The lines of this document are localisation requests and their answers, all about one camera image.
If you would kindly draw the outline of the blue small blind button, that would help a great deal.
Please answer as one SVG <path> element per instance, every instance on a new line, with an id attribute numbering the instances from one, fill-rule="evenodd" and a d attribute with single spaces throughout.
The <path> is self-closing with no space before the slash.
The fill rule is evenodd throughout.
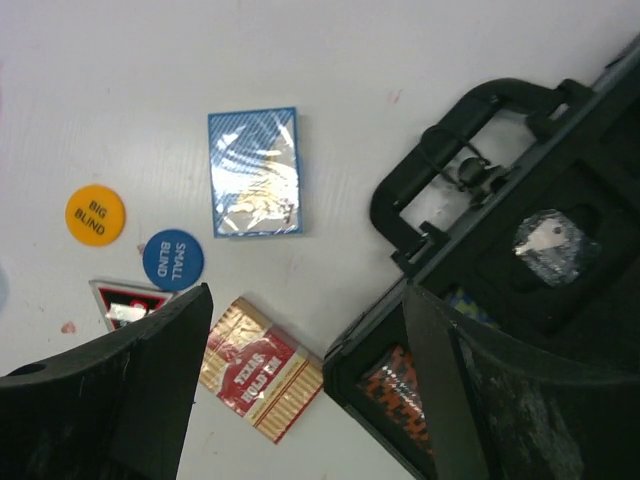
<path id="1" fill-rule="evenodd" d="M 147 241 L 142 263 L 147 278 L 158 289 L 178 292 L 189 289 L 199 280 L 204 254 L 200 243 L 190 233 L 166 229 Z"/>

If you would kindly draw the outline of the red Texas Hold'em card deck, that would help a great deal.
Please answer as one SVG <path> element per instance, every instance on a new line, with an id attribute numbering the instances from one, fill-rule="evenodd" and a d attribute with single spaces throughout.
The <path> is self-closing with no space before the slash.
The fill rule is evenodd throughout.
<path id="1" fill-rule="evenodd" d="M 317 357 L 242 297 L 210 330 L 199 381 L 275 444 L 323 387 Z"/>

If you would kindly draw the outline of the wrapped case keys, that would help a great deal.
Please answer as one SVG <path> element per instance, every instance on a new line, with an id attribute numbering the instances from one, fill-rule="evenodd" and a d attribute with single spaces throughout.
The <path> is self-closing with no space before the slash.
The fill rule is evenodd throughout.
<path id="1" fill-rule="evenodd" d="M 552 288 L 569 285 L 597 260 L 601 246 L 566 215 L 542 210 L 525 218 L 513 240 L 513 253 Z"/>

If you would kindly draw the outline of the yellow big blind button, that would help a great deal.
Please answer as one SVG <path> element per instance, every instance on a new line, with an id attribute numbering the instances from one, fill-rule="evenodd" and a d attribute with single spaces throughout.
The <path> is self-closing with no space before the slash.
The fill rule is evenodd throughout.
<path id="1" fill-rule="evenodd" d="M 121 235 L 126 209 L 111 188 L 91 184 L 76 190 L 65 209 L 66 226 L 80 243 L 91 247 L 110 245 Z"/>

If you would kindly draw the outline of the blue playing card deck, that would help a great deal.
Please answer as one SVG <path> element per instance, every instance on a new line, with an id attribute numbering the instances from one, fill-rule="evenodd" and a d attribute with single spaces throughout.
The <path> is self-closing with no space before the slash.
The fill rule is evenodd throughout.
<path id="1" fill-rule="evenodd" d="M 300 233 L 297 110 L 211 113 L 207 127 L 214 236 Z"/>

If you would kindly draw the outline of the black poker set case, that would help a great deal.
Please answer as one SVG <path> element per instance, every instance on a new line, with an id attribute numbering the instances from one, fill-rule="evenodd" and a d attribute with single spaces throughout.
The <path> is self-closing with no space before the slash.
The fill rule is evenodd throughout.
<path id="1" fill-rule="evenodd" d="M 601 246 L 588 270 L 556 288 L 513 253 L 520 223 L 549 209 Z M 329 347 L 324 389 L 415 478 L 441 479 L 433 454 L 357 386 L 393 346 L 412 354 L 403 311 L 411 284 L 446 305 L 460 286 L 495 329 L 639 378 L 638 44 L 590 86 L 502 78 L 474 87 L 380 182 L 369 217 L 402 277 Z"/>

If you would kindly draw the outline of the triangular all in button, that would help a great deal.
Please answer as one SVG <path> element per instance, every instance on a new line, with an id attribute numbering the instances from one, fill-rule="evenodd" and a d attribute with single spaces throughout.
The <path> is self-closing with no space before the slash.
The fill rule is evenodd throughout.
<path id="1" fill-rule="evenodd" d="M 108 332 L 137 322 L 177 296 L 152 285 L 119 280 L 98 278 L 90 280 L 89 286 Z"/>

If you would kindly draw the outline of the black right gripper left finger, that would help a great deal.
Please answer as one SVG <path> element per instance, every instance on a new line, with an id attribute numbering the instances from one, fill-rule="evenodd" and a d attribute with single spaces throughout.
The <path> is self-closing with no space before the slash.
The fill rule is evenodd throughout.
<path id="1" fill-rule="evenodd" d="M 202 283 L 2 377 L 2 478 L 176 478 L 212 313 Z"/>

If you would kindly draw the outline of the green blue chip roll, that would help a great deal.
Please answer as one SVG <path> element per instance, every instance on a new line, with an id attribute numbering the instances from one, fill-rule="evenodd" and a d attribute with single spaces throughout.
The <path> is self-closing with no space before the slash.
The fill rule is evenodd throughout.
<path id="1" fill-rule="evenodd" d="M 492 328 L 498 328 L 499 324 L 483 309 L 473 297 L 462 287 L 452 288 L 445 296 L 445 302 L 454 310 L 463 315 L 474 319 L 475 321 L 488 325 Z"/>

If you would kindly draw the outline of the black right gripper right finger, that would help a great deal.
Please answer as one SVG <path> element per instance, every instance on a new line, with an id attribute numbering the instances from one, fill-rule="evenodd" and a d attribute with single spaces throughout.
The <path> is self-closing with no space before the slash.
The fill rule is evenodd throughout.
<path id="1" fill-rule="evenodd" d="M 639 378 L 554 355 L 424 288 L 404 293 L 441 479 L 635 479 Z"/>

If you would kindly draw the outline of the orange black chip roll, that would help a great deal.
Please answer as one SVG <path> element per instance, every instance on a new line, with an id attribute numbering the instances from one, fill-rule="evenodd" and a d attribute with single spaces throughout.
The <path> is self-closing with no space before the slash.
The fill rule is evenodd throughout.
<path id="1" fill-rule="evenodd" d="M 357 386 L 418 449 L 432 453 L 414 359 L 407 349 L 402 345 L 390 348 Z"/>

